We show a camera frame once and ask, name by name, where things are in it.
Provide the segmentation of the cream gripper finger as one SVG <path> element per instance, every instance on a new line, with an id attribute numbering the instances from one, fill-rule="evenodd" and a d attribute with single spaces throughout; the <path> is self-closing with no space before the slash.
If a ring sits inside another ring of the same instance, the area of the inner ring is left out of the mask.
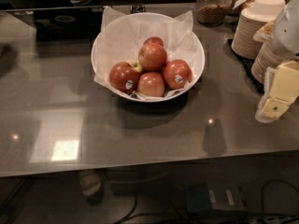
<path id="1" fill-rule="evenodd" d="M 264 76 L 264 94 L 255 118 L 262 123 L 280 119 L 299 97 L 299 62 L 287 61 L 277 68 L 268 67 Z"/>
<path id="2" fill-rule="evenodd" d="M 253 39 L 258 42 L 266 42 L 272 40 L 274 21 L 270 21 L 266 23 L 263 27 L 261 27 L 258 31 L 253 35 Z"/>

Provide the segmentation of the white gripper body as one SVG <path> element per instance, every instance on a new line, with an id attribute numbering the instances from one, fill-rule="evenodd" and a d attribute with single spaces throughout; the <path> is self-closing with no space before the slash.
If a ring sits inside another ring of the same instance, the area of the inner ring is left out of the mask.
<path id="1" fill-rule="evenodd" d="M 274 52 L 286 59 L 299 59 L 299 0 L 290 0 L 278 14 L 273 31 Z"/>

